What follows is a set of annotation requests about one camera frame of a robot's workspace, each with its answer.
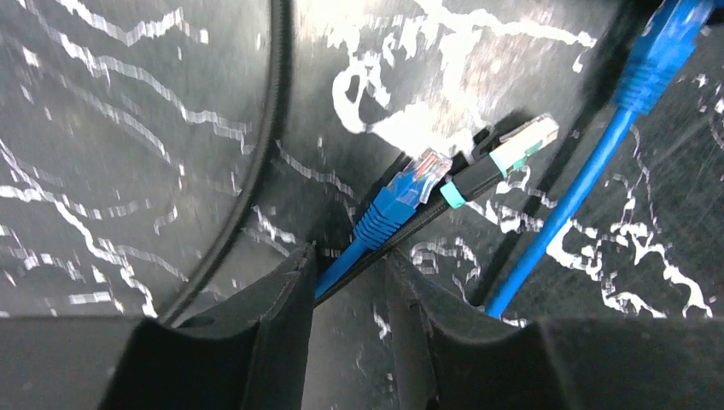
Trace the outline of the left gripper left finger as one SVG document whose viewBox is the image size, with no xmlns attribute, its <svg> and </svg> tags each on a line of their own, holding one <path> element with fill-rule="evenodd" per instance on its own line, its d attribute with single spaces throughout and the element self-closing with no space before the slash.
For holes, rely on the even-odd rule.
<svg viewBox="0 0 724 410">
<path fill-rule="evenodd" d="M 291 253 L 177 327 L 150 318 L 1 322 L 4 409 L 298 409 L 317 251 Z"/>
</svg>

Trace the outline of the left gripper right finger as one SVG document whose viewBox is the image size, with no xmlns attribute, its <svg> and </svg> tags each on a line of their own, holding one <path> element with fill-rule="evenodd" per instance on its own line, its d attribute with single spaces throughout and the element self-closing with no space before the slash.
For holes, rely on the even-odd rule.
<svg viewBox="0 0 724 410">
<path fill-rule="evenodd" d="M 721 319 L 557 318 L 522 328 L 385 263 L 404 409 L 720 409 Z"/>
</svg>

